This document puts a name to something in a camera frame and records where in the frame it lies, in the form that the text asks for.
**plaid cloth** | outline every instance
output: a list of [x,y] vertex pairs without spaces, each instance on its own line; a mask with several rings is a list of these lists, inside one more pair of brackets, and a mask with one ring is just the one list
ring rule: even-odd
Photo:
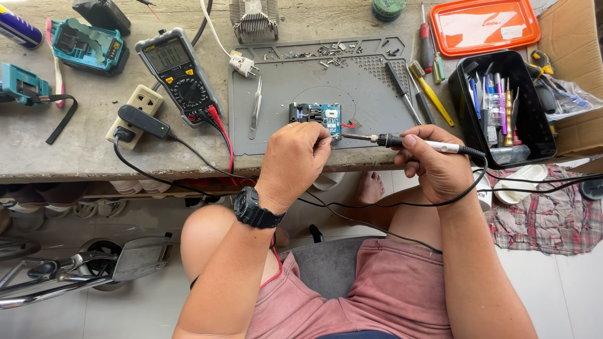
[[[581,175],[562,166],[546,166],[549,174],[545,180]],[[490,172],[506,177],[517,170]],[[498,179],[486,176],[494,187]],[[545,191],[562,184],[541,183],[537,189]],[[601,201],[582,197],[578,184],[550,194],[533,193],[515,205],[505,205],[494,195],[492,209],[485,216],[494,243],[503,249],[576,255],[590,252],[603,238]]]

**digital multimeter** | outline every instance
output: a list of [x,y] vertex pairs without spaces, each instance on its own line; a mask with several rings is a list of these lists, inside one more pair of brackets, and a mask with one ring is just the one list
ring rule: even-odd
[[160,30],[158,36],[139,41],[134,48],[192,128],[203,121],[214,123],[210,111],[220,114],[218,100],[182,28]]

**electrical outlet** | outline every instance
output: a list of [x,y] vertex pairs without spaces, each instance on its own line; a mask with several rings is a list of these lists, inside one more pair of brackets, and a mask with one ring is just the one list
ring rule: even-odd
[[[155,113],[157,113],[162,103],[163,97],[144,85],[138,85],[138,87],[128,100],[128,105],[137,107],[138,109],[145,112],[146,114],[149,114],[150,116],[153,116],[155,115]],[[127,122],[123,121],[120,117],[118,117],[107,132],[107,135],[105,136],[108,141],[113,142],[113,140],[115,140],[115,137],[113,137],[113,132],[118,128],[118,126],[127,128],[136,134],[134,136],[134,139],[132,139],[132,141],[130,142],[124,142],[123,140],[119,141],[119,145],[121,147],[126,148],[128,150],[133,150],[134,146],[136,146],[136,143],[138,142],[144,131],[128,124]]]

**hand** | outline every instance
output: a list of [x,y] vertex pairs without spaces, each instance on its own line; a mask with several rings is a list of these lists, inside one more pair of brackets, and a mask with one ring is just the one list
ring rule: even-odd
[[330,136],[317,122],[292,122],[270,137],[256,185],[262,208],[282,214],[310,187],[331,154]]
[[431,148],[423,139],[464,145],[463,142],[435,125],[415,126],[400,136],[405,149],[394,159],[396,165],[406,164],[404,170],[408,178],[418,176],[418,182],[425,197],[433,204],[443,203],[457,197],[474,182],[467,156],[440,153]]

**wrist watch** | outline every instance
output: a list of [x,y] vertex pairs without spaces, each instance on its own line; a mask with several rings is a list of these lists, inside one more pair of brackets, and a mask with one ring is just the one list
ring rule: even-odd
[[235,200],[235,215],[238,221],[251,227],[273,229],[279,225],[285,213],[274,214],[261,208],[257,191],[253,187],[244,187]]

